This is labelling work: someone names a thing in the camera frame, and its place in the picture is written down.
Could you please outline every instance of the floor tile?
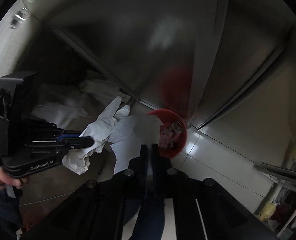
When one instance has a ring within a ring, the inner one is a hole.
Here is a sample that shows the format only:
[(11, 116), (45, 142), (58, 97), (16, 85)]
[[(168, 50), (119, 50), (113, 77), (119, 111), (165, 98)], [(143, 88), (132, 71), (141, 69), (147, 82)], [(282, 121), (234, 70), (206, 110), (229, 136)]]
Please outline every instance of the floor tile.
[(32, 227), (41, 222), (46, 217), (46, 215), (48, 215), (71, 194), (72, 193), (68, 193), (52, 199), (20, 205), (19, 210), (23, 218), (23, 228)]
[(282, 144), (270, 144), (260, 141), (254, 136), (235, 128), (232, 124), (225, 122), (224, 118), (205, 127), (202, 132), (252, 161), (265, 162), (277, 166), (282, 164), (288, 140), (285, 140)]
[(30, 182), (20, 198), (20, 204), (57, 197), (75, 191), (89, 179), (96, 180), (106, 158), (105, 151), (91, 155), (89, 169), (81, 175), (75, 174), (63, 165), (31, 175)]
[(266, 196), (273, 184), (252, 161), (207, 135), (200, 135), (189, 156), (261, 196)]
[(180, 170), (192, 179), (213, 178), (251, 213), (255, 212), (263, 199), (259, 194), (237, 184), (190, 156), (186, 158)]
[(188, 130), (188, 137), (187, 137), (187, 142), (182, 150), (184, 153), (189, 154), (191, 151), (192, 147), (195, 145), (195, 142), (198, 140), (200, 136), (200, 132), (193, 126), (191, 126)]
[(115, 175), (114, 169), (116, 164), (116, 156), (112, 151), (110, 144), (111, 143), (106, 142), (104, 146), (104, 149), (107, 150), (107, 159), (105, 160), (103, 168), (96, 179), (98, 182), (109, 180), (112, 178), (113, 175)]
[(171, 159), (171, 165), (175, 169), (179, 169), (183, 164), (184, 160), (187, 158), (188, 154), (180, 152), (176, 157)]

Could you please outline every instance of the screw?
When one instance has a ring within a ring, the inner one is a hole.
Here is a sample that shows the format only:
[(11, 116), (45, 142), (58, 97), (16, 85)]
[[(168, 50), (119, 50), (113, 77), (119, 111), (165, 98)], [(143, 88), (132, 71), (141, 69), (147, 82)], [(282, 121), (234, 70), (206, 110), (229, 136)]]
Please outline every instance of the screw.
[(90, 179), (86, 182), (86, 187), (93, 188), (94, 186), (96, 186), (96, 184), (97, 182), (95, 180)]
[(134, 174), (135, 172), (132, 170), (132, 169), (126, 169), (124, 171), (124, 174), (127, 176), (127, 177), (130, 177)]
[(207, 185), (207, 186), (213, 186), (214, 185), (214, 180), (212, 178), (206, 178), (204, 180), (204, 183)]
[(177, 170), (175, 168), (169, 168), (169, 169), (167, 169), (167, 173), (169, 175), (174, 175), (177, 173)]

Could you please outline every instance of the red bin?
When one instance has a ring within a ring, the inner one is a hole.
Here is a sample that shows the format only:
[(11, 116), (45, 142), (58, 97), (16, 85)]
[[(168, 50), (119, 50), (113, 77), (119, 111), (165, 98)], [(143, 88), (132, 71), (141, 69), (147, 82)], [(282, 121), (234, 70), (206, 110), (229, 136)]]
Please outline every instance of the red bin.
[(166, 127), (170, 126), (175, 121), (178, 121), (181, 124), (183, 131), (177, 139), (178, 147), (176, 147), (176, 149), (173, 149), (173, 148), (163, 149), (159, 147), (159, 152), (161, 156), (169, 159), (174, 158), (183, 150), (187, 142), (187, 127), (184, 120), (178, 114), (168, 109), (159, 109), (159, 110), (151, 111), (147, 114), (156, 115)]

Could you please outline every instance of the human hand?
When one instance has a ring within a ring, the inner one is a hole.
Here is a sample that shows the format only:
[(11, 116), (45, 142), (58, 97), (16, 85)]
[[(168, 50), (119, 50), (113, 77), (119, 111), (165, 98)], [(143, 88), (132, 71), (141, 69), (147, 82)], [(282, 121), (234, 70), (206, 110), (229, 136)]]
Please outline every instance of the human hand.
[(6, 188), (6, 184), (16, 187), (17, 189), (24, 188), (29, 182), (29, 177), (14, 179), (10, 177), (2, 167), (0, 167), (0, 190)]

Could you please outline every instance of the white cloth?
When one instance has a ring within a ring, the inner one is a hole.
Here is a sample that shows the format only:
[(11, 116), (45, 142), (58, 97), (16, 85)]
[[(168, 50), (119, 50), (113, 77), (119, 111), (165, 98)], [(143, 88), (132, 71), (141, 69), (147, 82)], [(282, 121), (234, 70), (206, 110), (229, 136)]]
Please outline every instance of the white cloth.
[(160, 125), (163, 123), (155, 115), (131, 115), (118, 122), (109, 137), (111, 149), (116, 156), (114, 173), (128, 168), (129, 161), (140, 155), (142, 144), (148, 148), (159, 143)]
[(114, 115), (116, 114), (118, 118), (122, 118), (130, 112), (130, 106), (124, 106), (117, 111), (120, 103), (121, 97), (118, 96), (104, 109), (97, 120), (90, 123), (82, 132), (80, 136), (91, 136), (94, 140), (94, 144), (89, 148), (70, 150), (63, 158), (63, 165), (66, 168), (79, 175), (88, 170), (90, 165), (89, 156), (91, 156), (94, 151), (98, 153), (102, 152), (113, 128), (118, 123)]

